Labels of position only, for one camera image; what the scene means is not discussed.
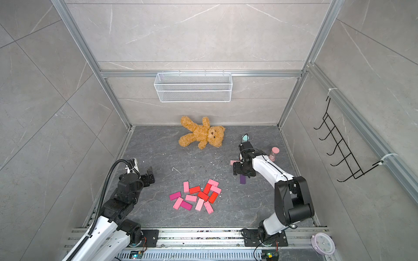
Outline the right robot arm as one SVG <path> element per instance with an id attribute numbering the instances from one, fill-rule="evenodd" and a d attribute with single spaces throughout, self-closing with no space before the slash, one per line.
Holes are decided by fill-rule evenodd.
<path id="1" fill-rule="evenodd" d="M 233 175 L 251 178 L 260 174 L 274 188 L 274 213 L 258 228 L 261 241 L 269 240 L 315 215 L 308 182 L 304 177 L 287 173 L 249 141 L 242 142 L 238 148 L 239 162 L 233 164 Z"/>

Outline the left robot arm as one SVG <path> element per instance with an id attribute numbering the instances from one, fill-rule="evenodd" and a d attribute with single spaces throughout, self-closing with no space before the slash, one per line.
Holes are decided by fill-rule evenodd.
<path id="1" fill-rule="evenodd" d="M 143 188 L 155 183 L 153 169 L 145 175 L 123 174 L 112 198 L 99 210 L 89 229 L 63 258 L 65 261 L 112 261 L 130 245 L 146 241 L 141 225 L 126 217 L 138 202 Z"/>

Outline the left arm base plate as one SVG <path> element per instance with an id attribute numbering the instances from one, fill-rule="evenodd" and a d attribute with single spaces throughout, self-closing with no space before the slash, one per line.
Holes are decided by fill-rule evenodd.
<path id="1" fill-rule="evenodd" d="M 160 231 L 158 229 L 138 230 L 131 236 L 130 247 L 133 248 L 155 248 Z"/>

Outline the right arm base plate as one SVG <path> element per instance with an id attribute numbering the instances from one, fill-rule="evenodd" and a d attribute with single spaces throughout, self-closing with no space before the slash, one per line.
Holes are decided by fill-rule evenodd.
<path id="1" fill-rule="evenodd" d="M 256 246 L 277 246 L 287 247 L 288 241 L 285 232 L 277 233 L 275 235 L 267 235 L 261 227 L 258 229 L 241 229 L 241 236 L 244 239 L 245 247 Z"/>

